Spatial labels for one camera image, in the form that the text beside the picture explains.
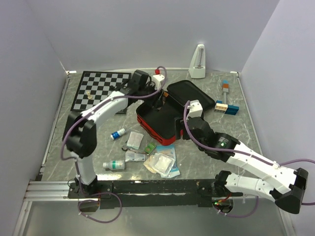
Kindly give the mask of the red black medicine case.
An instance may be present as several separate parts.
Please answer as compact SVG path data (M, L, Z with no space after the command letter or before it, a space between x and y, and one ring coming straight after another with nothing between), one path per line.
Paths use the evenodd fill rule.
M150 108L146 102L136 109L137 121L147 133L163 146L174 143L175 117L183 117L186 102L199 100L203 111L214 108L215 101L189 80L170 84L163 98L163 106L158 110Z

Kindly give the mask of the small green box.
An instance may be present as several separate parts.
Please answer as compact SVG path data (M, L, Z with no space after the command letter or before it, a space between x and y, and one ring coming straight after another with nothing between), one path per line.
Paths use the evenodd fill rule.
M145 147L144 151L145 151L148 155L150 155L150 154L154 151L155 148L156 148L156 145L155 145L155 144L149 143L149 144Z

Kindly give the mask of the blue white small bottle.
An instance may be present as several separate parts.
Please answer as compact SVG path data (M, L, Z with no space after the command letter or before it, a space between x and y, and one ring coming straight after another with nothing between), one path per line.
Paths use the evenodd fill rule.
M122 129L119 129L118 131L113 132L113 133L110 135L110 138L111 138L112 140L116 140L116 139L120 138L121 136L123 136L125 133L126 133L126 129L125 129L125 128L122 128Z

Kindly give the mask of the clear green-label bottle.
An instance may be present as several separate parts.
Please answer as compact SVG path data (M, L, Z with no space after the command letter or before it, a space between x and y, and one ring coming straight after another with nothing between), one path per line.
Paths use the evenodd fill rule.
M104 162L102 164L104 169L116 171L116 170L124 170L126 168L126 164L124 160L113 160L109 162Z

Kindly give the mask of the white gauze packet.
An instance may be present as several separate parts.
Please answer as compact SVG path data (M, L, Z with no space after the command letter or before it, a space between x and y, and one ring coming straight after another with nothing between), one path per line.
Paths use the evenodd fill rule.
M175 159L161 153L155 153L152 160L152 168L160 175L168 175L175 163Z

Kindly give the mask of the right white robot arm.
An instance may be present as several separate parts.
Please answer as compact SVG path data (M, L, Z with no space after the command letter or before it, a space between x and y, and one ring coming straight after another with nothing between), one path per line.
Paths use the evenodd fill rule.
M286 212L300 212L307 187L306 170L294 170L269 160L236 138L213 131L202 117L176 119L175 136L190 139L211 158L235 165L254 175L244 177L221 171L214 183L217 194L250 194L268 199Z

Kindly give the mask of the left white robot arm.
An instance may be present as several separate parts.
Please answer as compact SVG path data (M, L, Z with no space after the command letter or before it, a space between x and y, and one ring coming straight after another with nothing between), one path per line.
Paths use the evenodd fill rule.
M167 81L167 72L150 76L136 70L132 77L114 88L103 101L81 113L72 112L66 122L61 146L61 160L65 161L64 150L74 160L76 184L85 197L97 195L97 175L93 167L93 152L97 146L97 129L117 112L138 100L155 102L162 95Z

